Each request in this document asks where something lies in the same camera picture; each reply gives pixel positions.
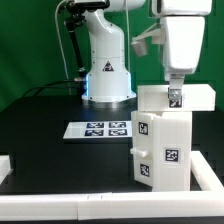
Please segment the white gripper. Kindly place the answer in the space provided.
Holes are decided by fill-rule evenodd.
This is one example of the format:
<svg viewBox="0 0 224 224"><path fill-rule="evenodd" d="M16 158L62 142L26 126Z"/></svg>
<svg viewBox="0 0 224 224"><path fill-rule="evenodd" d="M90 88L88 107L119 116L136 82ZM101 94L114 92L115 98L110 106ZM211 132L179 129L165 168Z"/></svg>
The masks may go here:
<svg viewBox="0 0 224 224"><path fill-rule="evenodd" d="M192 75L197 68L203 42L205 19L201 16L167 16L161 19L165 42L162 65L165 80L169 80L170 100L182 95L184 75Z"/></svg>

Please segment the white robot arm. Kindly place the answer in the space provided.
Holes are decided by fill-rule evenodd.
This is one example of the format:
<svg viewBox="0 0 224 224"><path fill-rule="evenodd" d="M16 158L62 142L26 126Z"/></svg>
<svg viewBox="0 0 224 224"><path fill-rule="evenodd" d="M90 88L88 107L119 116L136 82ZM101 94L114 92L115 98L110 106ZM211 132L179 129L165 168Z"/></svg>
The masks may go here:
<svg viewBox="0 0 224 224"><path fill-rule="evenodd" d="M91 69L87 73L84 100L94 103L120 103L134 99L131 75L125 67L124 33L104 17L106 12L133 10L146 0L90 0L96 7L84 13L91 44ZM184 77L198 65L205 19L211 12L212 0L152 0L152 27L136 36L132 46L137 55L147 53L145 39L162 48L161 64L169 82L168 98L182 97Z"/></svg>

